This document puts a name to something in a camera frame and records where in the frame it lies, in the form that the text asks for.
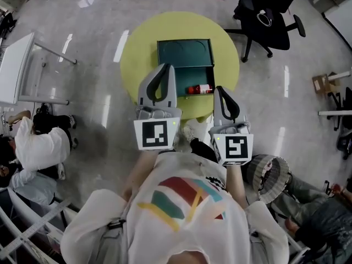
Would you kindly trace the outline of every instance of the white shirt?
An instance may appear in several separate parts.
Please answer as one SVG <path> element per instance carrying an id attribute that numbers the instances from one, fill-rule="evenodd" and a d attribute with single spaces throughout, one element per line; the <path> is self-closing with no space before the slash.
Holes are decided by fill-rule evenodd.
<path id="1" fill-rule="evenodd" d="M 254 202 L 244 211 L 225 184 L 226 169 L 214 162 L 192 153 L 159 155 L 126 217 L 128 263 L 165 264 L 184 250 L 203 253 L 209 264 L 265 263 L 264 257 L 270 264 L 288 263 L 287 236 L 266 205 Z M 108 190 L 92 193 L 64 232 L 67 264 L 88 263 L 97 228 L 119 217 L 125 204 Z M 250 240 L 254 230 L 264 256 L 258 241 Z"/>
<path id="2" fill-rule="evenodd" d="M 49 205 L 56 192 L 56 182 L 38 172 L 16 171 L 9 187 L 26 199 L 41 205 Z"/>
<path id="3" fill-rule="evenodd" d="M 64 130 L 55 127 L 48 134 L 31 133 L 33 122 L 23 117 L 17 131 L 16 156 L 26 171 L 45 169 L 64 162 L 70 155 L 70 142 Z"/>

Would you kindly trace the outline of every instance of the white t-shirt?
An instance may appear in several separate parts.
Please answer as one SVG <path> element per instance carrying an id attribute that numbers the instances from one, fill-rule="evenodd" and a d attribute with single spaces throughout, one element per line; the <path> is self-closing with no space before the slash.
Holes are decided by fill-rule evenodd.
<path id="1" fill-rule="evenodd" d="M 70 142 L 64 130 L 55 127 L 48 134 L 31 133 L 33 122 L 23 117 L 17 131 L 16 156 L 26 171 L 45 169 L 64 162 L 70 155 Z"/>
<path id="2" fill-rule="evenodd" d="M 164 153 L 126 218 L 129 264 L 166 264 L 185 250 L 207 263 L 252 263 L 250 232 L 265 235 L 267 262 L 288 262 L 288 241 L 262 202 L 244 211 L 226 191 L 226 169 L 191 153 Z"/>

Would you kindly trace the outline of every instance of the black office chair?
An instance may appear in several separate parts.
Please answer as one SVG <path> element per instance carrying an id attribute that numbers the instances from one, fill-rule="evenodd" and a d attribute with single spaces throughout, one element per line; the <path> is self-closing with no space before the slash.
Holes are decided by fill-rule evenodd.
<path id="1" fill-rule="evenodd" d="M 300 18 L 293 15 L 295 23 L 285 25 L 281 13 L 285 13 L 293 0 L 240 0 L 235 9 L 234 19 L 241 21 L 241 29 L 225 29 L 228 33 L 244 34 L 248 37 L 245 56 L 242 62 L 248 61 L 252 41 L 259 43 L 267 52 L 268 58 L 273 56 L 270 48 L 288 50 L 290 39 L 288 31 L 298 29 L 305 37 L 305 30 Z"/>

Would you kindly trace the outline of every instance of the cardboard box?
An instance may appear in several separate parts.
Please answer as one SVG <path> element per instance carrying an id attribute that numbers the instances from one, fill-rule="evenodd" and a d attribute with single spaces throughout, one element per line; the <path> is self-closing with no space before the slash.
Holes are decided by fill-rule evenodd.
<path id="1" fill-rule="evenodd" d="M 315 93 L 318 95 L 324 95 L 330 92 L 336 93 L 340 85 L 338 80 L 329 81 L 326 74 L 313 76 L 312 81 Z"/>

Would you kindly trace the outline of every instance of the desk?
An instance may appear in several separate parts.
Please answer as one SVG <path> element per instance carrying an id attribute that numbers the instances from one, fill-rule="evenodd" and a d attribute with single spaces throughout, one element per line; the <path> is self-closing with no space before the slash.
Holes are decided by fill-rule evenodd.
<path id="1" fill-rule="evenodd" d="M 77 63 L 76 59 L 72 59 L 63 53 L 49 49 L 46 44 L 34 37 L 34 33 L 28 34 L 7 47 L 5 51 L 0 66 L 0 102 L 10 103 L 13 105 L 17 104 L 18 101 L 68 105 L 68 100 L 51 99 L 49 97 L 24 96 L 20 94 L 24 74 L 27 71 L 27 66 L 29 65 L 28 57 L 34 45 L 60 56 L 73 64 Z"/>
<path id="2" fill-rule="evenodd" d="M 215 85 L 234 90 L 239 75 L 236 47 L 229 35 L 214 21 L 190 12 L 155 15 L 128 37 L 120 68 L 124 87 L 134 102 L 147 74 L 158 66 L 157 41 L 172 39 L 211 39 Z M 182 119 L 199 118 L 213 111 L 213 95 L 179 97 Z"/>

